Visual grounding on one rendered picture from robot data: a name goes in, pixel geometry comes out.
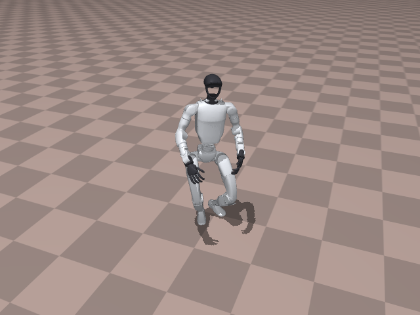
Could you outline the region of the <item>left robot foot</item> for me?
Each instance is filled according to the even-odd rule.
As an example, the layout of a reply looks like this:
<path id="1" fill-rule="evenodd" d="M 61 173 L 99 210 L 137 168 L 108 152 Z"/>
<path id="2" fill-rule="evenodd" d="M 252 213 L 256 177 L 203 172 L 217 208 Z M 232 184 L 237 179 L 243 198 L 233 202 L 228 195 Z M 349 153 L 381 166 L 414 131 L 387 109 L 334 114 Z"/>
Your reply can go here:
<path id="1" fill-rule="evenodd" d="M 210 207 L 210 208 L 212 208 L 212 210 L 218 215 L 218 216 L 220 216 L 220 217 L 223 217 L 223 216 L 225 216 L 225 214 L 226 214 L 226 211 L 221 207 L 221 206 L 214 206 L 214 205 L 217 205 L 217 204 L 213 204 L 213 206 L 212 206 L 212 204 L 211 204 L 211 202 L 212 201 L 214 201 L 213 199 L 210 199 L 209 201 L 208 201 L 208 206 Z"/>

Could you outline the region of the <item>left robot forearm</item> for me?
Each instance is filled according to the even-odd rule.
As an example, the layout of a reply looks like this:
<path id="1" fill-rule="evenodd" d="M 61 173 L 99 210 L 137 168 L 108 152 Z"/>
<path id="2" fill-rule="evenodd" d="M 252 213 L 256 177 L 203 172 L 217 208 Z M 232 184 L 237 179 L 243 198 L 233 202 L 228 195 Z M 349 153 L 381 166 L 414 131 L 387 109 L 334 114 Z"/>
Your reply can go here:
<path id="1" fill-rule="evenodd" d="M 237 134 L 234 137 L 234 140 L 236 142 L 236 150 L 237 150 L 237 154 L 239 154 L 239 150 L 244 150 L 244 143 L 243 143 L 243 131 L 242 131 L 242 127 L 240 126 L 240 134 Z M 245 150 L 244 150 L 244 155 L 245 155 Z"/>

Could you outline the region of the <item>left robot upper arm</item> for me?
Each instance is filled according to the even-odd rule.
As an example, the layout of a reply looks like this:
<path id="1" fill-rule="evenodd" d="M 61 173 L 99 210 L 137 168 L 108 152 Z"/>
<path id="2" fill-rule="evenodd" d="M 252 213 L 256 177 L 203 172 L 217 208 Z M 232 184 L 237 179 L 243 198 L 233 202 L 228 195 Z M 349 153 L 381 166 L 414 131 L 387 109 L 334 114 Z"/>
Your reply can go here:
<path id="1" fill-rule="evenodd" d="M 226 104 L 226 107 L 227 107 L 228 117 L 229 117 L 230 122 L 233 126 L 231 128 L 232 134 L 233 135 L 240 134 L 240 121 L 239 121 L 237 109 L 236 109 L 235 105 L 233 105 L 233 103 L 231 103 L 231 102 L 225 102 L 225 104 Z"/>

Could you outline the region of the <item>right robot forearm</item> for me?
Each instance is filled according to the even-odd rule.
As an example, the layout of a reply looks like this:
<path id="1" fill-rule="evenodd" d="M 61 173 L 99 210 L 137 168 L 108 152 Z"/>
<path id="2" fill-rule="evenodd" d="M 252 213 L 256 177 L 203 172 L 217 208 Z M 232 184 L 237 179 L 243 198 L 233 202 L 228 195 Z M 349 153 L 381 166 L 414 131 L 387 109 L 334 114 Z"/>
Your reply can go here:
<path id="1" fill-rule="evenodd" d="M 188 151 L 187 142 L 186 140 L 182 139 L 182 131 L 177 131 L 175 134 L 175 141 L 180 151 L 180 156 L 182 157 L 183 162 L 186 164 L 190 160 L 188 156 L 190 156 L 190 152 Z"/>

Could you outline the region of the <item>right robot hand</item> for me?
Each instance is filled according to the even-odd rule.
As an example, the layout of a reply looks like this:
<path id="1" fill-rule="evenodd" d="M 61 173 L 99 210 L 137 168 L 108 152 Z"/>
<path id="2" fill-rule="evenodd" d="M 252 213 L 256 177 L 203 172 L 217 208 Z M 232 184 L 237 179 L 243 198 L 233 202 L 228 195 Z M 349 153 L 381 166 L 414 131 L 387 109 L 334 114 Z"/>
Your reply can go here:
<path id="1" fill-rule="evenodd" d="M 187 172 L 188 172 L 188 175 L 189 175 L 189 177 L 190 177 L 190 180 L 192 181 L 192 183 L 194 183 L 194 184 L 196 184 L 196 183 L 198 183 L 199 184 L 199 182 L 202 182 L 199 178 L 201 178 L 202 180 L 205 180 L 199 173 L 198 173 L 198 170 L 199 171 L 201 171 L 202 173 L 204 173 L 204 171 L 202 170 L 202 169 L 200 169 L 199 167 L 196 167 L 196 165 L 194 165 L 193 163 L 193 160 L 192 160 L 192 158 L 191 158 L 191 156 L 188 156 L 188 158 L 189 158 L 189 162 L 188 163 L 184 163 L 185 164 L 185 166 L 187 167 Z M 198 175 L 198 176 L 197 176 Z M 195 178 L 196 177 L 196 178 Z M 198 178 L 199 177 L 199 178 Z M 194 180 L 193 180 L 193 179 Z M 199 182 L 198 182 L 198 181 Z M 195 181 L 195 182 L 194 182 Z"/>

